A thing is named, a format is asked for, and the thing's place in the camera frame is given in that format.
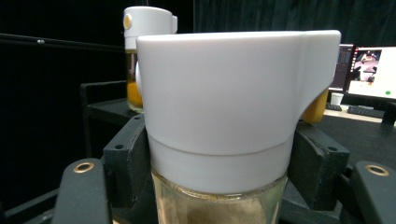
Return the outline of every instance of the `white cap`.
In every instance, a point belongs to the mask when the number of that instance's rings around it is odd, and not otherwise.
[[[158,7],[127,7],[123,27],[125,48],[136,49],[141,35],[173,35],[177,31],[177,17]]]
[[[287,171],[306,107],[332,83],[338,31],[137,38],[151,163],[187,189],[240,193]]]

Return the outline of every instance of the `black curtain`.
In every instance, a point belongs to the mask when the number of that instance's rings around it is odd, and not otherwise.
[[[396,45],[394,0],[195,0],[194,32],[339,30],[342,43]]]

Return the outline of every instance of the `glass jar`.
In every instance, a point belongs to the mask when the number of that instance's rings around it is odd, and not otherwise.
[[[253,191],[208,194],[185,189],[152,169],[159,223],[277,223],[287,176]]]

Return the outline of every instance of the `white cup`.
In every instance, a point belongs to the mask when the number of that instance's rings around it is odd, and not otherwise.
[[[330,102],[331,105],[340,105],[343,100],[343,93],[332,92],[332,100]]]

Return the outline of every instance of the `white plastic lid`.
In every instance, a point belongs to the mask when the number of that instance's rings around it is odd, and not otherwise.
[[[136,49],[136,39],[141,35],[172,35],[177,31],[177,17],[158,7],[127,7],[123,27],[125,48]]]

